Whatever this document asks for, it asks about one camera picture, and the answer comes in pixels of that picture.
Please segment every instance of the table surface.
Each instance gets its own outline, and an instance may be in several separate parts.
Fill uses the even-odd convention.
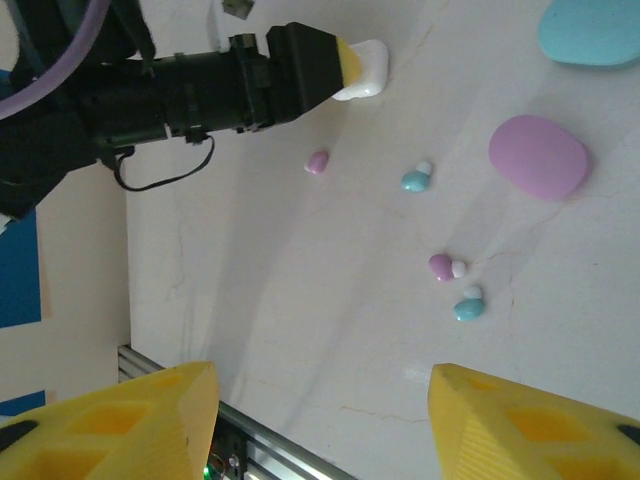
[[[299,21],[383,40],[376,98],[328,101],[258,134],[216,134],[213,164],[128,197],[132,343],[163,365],[215,361],[224,400],[363,479],[438,478],[431,368],[458,363],[640,416],[640,66],[554,64],[537,47],[548,2],[274,0],[230,33]],[[208,1],[147,0],[162,54],[209,48]],[[527,196],[487,158],[510,117],[545,116],[588,147],[564,202]],[[304,163],[331,151],[323,176]],[[206,147],[152,144],[146,183]],[[400,179],[434,164],[433,185]],[[470,264],[439,284],[431,255]],[[478,283],[488,311],[452,309]]]

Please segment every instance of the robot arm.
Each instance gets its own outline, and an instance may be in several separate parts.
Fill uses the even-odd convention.
[[[75,35],[88,0],[6,0],[20,56],[4,89],[42,75]],[[112,0],[91,52],[51,95],[0,121],[0,215],[27,215],[65,175],[171,137],[198,144],[216,130],[290,122],[341,90],[336,37],[292,23],[253,34],[227,52],[154,58],[138,0]],[[131,60],[136,53],[142,60]]]

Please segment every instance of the small dark object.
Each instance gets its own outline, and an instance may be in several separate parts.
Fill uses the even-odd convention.
[[[0,428],[0,454],[38,426],[35,420],[24,420]]]
[[[618,425],[618,430],[625,437],[640,447],[640,428],[632,425]]]
[[[225,13],[238,17],[242,20],[249,18],[251,10],[253,10],[253,0],[224,0],[222,7]]]

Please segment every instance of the black cable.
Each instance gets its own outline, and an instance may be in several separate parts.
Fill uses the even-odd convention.
[[[200,170],[205,168],[211,162],[211,159],[213,158],[213,152],[216,149],[216,141],[213,139],[211,135],[207,135],[206,138],[211,140],[211,150],[209,150],[209,153],[205,157],[204,161],[200,165],[198,165],[196,168],[191,170],[189,173],[185,173],[184,175],[180,175],[177,177],[168,178],[166,180],[161,180],[159,182],[151,183],[145,187],[131,187],[127,185],[127,182],[125,182],[124,179],[122,178],[122,164],[127,158],[133,156],[134,154],[134,149],[131,148],[128,152],[123,153],[120,157],[116,158],[116,167],[113,170],[113,176],[115,177],[116,182],[118,182],[118,185],[124,188],[127,192],[146,192],[154,188],[164,187],[165,185],[169,185],[170,183],[175,183],[175,182],[179,182],[180,180],[184,180],[185,178],[198,173]]]

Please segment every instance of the blue panel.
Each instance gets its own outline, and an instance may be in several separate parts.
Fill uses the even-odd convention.
[[[39,322],[40,270],[36,214],[0,235],[0,329]]]
[[[6,402],[0,402],[0,415],[3,417],[15,417],[28,410],[44,407],[47,404],[47,394],[41,392],[31,393],[24,397],[14,398]]]

